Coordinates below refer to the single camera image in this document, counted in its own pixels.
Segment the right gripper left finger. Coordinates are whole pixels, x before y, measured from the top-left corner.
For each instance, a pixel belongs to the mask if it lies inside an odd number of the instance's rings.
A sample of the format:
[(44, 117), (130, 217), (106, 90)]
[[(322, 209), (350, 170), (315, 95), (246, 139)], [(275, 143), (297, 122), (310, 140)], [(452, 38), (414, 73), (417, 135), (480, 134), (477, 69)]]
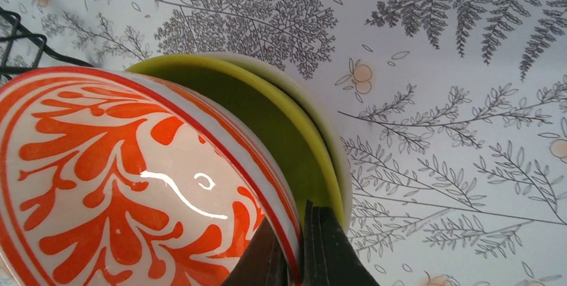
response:
[(284, 254), (267, 219), (263, 219), (249, 246), (222, 286), (283, 286), (288, 284)]

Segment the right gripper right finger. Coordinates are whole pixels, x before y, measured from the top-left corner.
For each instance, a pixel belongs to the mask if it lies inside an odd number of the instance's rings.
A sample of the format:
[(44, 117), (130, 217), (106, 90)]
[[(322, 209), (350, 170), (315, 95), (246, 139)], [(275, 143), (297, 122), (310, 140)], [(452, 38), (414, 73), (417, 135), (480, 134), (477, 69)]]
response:
[(304, 285), (378, 286), (331, 208), (307, 200), (303, 234)]

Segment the yellow-green bowl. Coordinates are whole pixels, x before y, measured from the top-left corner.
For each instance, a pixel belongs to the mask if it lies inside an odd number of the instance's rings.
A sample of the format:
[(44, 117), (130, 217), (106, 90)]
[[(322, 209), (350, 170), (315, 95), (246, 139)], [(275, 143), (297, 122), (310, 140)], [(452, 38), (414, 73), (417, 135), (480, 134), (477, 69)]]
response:
[(129, 71), (180, 84), (222, 105), (265, 144), (288, 180), (299, 211), (312, 200), (331, 206), (344, 223), (327, 146), (309, 115), (285, 92), (242, 67), (201, 53), (152, 57)]

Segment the white bowl orange rim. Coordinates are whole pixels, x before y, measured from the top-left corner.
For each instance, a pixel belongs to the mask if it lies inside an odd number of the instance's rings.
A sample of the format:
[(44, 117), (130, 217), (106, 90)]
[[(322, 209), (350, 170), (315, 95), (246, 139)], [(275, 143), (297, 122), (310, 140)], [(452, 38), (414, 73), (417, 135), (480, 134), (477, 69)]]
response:
[(66, 66), (1, 87), (2, 285), (220, 285), (262, 224), (300, 285), (282, 171), (205, 96)]

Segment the black wire dish rack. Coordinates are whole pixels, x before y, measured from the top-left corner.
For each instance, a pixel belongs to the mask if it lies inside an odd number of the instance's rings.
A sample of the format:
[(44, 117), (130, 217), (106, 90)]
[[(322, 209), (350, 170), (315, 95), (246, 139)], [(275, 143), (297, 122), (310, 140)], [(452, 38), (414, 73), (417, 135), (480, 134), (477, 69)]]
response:
[(20, 14), (1, 9), (1, 85), (39, 67), (60, 65), (92, 67), (74, 57), (61, 54), (47, 44), (48, 38), (34, 33), (21, 22)]

